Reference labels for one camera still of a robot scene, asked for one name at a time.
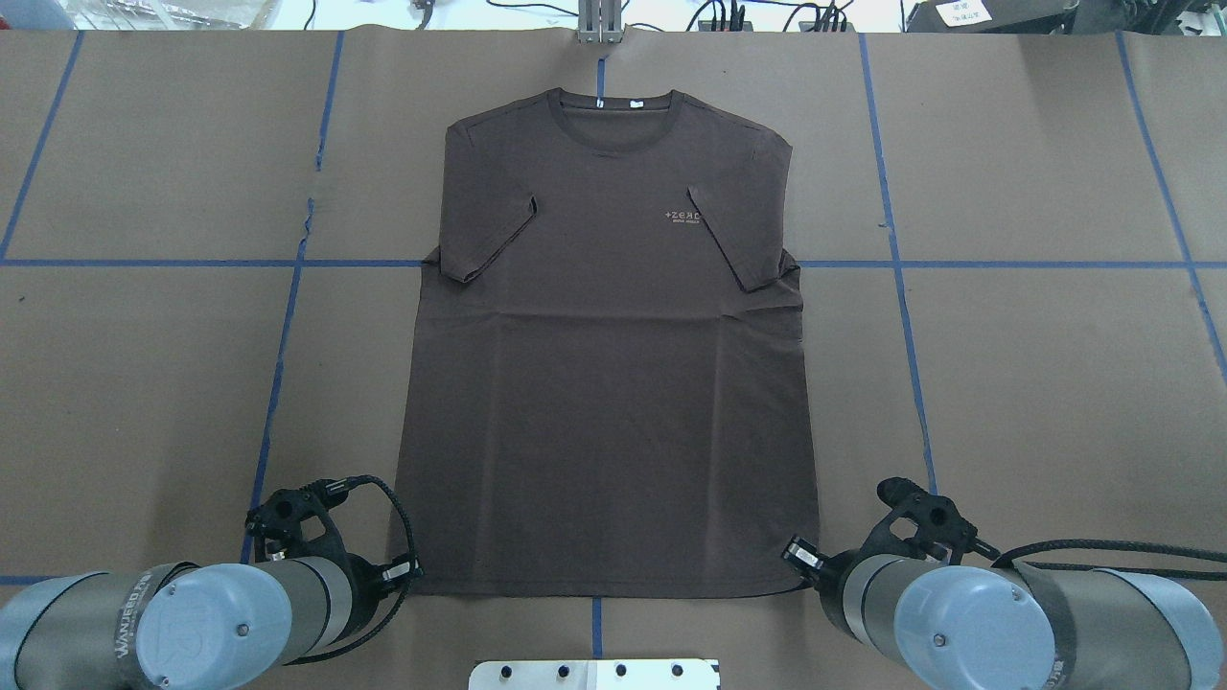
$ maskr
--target cardboard surface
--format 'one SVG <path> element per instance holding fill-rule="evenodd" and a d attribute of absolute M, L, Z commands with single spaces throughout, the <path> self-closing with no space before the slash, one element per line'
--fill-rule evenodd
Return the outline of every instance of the cardboard surface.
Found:
<path fill-rule="evenodd" d="M 13 36 L 0 42 L 6 68 L 18 65 L 0 85 L 20 93 L 0 99 L 0 219 L 72 38 Z M 1221 117 L 1221 90 L 1190 76 L 1217 53 L 1126 43 L 1194 257 L 1222 259 L 1222 147 L 1182 136 L 1200 114 L 1201 131 Z M 794 146 L 787 244 L 799 259 L 836 260 L 801 276 L 823 550 L 859 545 L 885 514 L 881 479 L 924 484 L 913 373 L 939 489 L 988 541 L 1221 549 L 1227 386 L 1185 266 L 1002 263 L 1180 259 L 1114 37 L 874 36 L 867 47 L 902 259 L 995 268 L 907 264 L 896 282 L 853 36 L 634 31 L 585 48 L 563 29 L 355 29 L 315 172 L 335 36 L 87 34 L 9 252 L 50 260 L 0 260 L 0 484 L 21 487 L 0 518 L 0 577 L 237 559 L 308 198 L 317 210 L 264 494 L 390 476 L 418 285 L 396 262 L 436 244 L 444 128 L 551 86 L 591 93 L 604 54 L 610 95 L 679 88 Z M 809 69 L 794 83 L 780 64 Z M 362 260 L 313 263 L 331 259 Z M 1227 271 L 1199 276 L 1222 329 Z M 369 487 L 336 512 L 351 549 L 372 559 L 384 555 L 387 517 Z M 1227 588 L 1191 588 L 1227 622 Z M 0 602 L 15 592 L 0 586 Z M 590 656 L 591 611 L 589 599 L 416 597 L 368 648 L 252 686 L 459 690 L 479 661 Z M 923 686 L 838 634 L 809 592 L 606 599 L 602 611 L 606 658 L 719 658 L 733 690 Z"/>
<path fill-rule="evenodd" d="M 1227 83 L 1215 79 L 1222 45 L 1126 34 L 1137 98 L 1172 203 L 1199 262 L 1227 259 L 1222 152 L 1227 151 Z"/>

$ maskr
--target white bracket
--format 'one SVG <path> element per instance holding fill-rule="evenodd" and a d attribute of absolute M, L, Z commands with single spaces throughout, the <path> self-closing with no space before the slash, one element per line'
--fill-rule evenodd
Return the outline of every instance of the white bracket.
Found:
<path fill-rule="evenodd" d="M 622 0 L 579 0 L 580 43 L 622 43 Z"/>
<path fill-rule="evenodd" d="M 469 690 L 720 690 L 714 659 L 483 662 Z"/>

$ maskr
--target shirt logo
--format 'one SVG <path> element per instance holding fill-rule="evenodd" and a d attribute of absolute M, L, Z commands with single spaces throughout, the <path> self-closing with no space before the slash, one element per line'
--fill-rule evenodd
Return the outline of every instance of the shirt logo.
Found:
<path fill-rule="evenodd" d="M 665 211 L 665 217 L 672 222 L 698 225 L 703 222 L 703 216 L 698 211 Z"/>

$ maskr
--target shirt sleeve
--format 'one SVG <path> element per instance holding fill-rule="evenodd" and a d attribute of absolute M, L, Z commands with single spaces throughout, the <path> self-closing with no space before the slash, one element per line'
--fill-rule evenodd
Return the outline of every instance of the shirt sleeve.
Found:
<path fill-rule="evenodd" d="M 690 185 L 691 203 L 746 292 L 771 285 L 793 263 L 784 254 L 784 187 L 793 147 L 761 133 L 750 161 Z"/>
<path fill-rule="evenodd" d="M 536 215 L 536 200 L 506 168 L 479 151 L 460 125 L 448 128 L 439 219 L 439 270 L 469 282 L 481 275 Z"/>

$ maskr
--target t-shirt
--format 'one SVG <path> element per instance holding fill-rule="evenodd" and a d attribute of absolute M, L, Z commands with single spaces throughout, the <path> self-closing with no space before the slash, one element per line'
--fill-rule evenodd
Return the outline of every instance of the t-shirt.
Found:
<path fill-rule="evenodd" d="M 448 129 L 396 474 L 418 592 L 798 586 L 779 552 L 817 533 L 817 494 L 790 153 L 677 91 L 556 88 Z"/>

